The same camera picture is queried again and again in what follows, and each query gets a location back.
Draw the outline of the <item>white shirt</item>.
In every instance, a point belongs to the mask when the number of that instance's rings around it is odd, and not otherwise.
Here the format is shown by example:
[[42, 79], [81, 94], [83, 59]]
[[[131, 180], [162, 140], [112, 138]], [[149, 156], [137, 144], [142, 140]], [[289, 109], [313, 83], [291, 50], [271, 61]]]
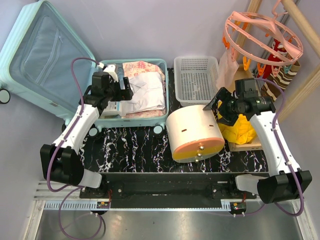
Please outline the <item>white shirt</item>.
[[164, 87], [158, 72], [143, 72], [129, 79], [133, 92], [131, 100], [122, 102], [125, 114], [150, 110], [164, 110], [166, 106]]

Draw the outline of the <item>white round drum box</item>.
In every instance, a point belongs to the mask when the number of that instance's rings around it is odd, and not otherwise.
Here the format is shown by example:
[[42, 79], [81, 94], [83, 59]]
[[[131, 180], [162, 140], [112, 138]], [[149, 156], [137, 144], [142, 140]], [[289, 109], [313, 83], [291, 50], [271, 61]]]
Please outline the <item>white round drum box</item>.
[[177, 163], [199, 162], [218, 154], [225, 140], [214, 113], [204, 105], [179, 108], [166, 119], [172, 159]]

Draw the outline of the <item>light blue hard-shell suitcase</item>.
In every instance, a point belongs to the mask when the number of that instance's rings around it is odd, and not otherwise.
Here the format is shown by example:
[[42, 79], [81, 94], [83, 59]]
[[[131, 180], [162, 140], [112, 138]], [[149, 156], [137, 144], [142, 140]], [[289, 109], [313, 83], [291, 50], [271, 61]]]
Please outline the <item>light blue hard-shell suitcase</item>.
[[98, 70], [94, 54], [46, 0], [21, 9], [0, 52], [0, 84], [66, 124]]

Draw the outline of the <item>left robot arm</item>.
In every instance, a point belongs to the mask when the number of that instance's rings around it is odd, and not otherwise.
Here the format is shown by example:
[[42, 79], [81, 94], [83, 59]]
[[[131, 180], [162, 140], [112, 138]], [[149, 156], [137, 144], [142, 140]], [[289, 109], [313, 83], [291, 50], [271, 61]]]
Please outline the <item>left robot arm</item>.
[[55, 191], [51, 182], [57, 182], [65, 187], [90, 188], [97, 198], [103, 198], [108, 193], [102, 175], [84, 168], [79, 150], [109, 102], [129, 101], [132, 97], [133, 91], [127, 77], [120, 83], [108, 72], [98, 71], [92, 75], [91, 85], [81, 96], [69, 125], [52, 144], [44, 144], [40, 149], [42, 172], [50, 191]]

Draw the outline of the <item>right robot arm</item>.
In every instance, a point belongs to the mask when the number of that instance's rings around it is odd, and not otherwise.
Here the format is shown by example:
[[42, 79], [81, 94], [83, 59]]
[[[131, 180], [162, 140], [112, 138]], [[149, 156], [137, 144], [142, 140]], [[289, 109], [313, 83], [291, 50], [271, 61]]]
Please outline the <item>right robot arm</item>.
[[235, 81], [235, 93], [225, 87], [218, 90], [213, 99], [204, 107], [205, 111], [217, 110], [218, 120], [233, 126], [243, 115], [254, 128], [267, 160], [269, 177], [261, 178], [251, 174], [235, 177], [227, 185], [228, 195], [239, 198], [244, 192], [258, 195], [263, 203], [272, 204], [303, 198], [303, 193], [312, 182], [308, 170], [302, 170], [293, 157], [281, 132], [273, 100], [260, 96], [256, 89], [255, 78]]

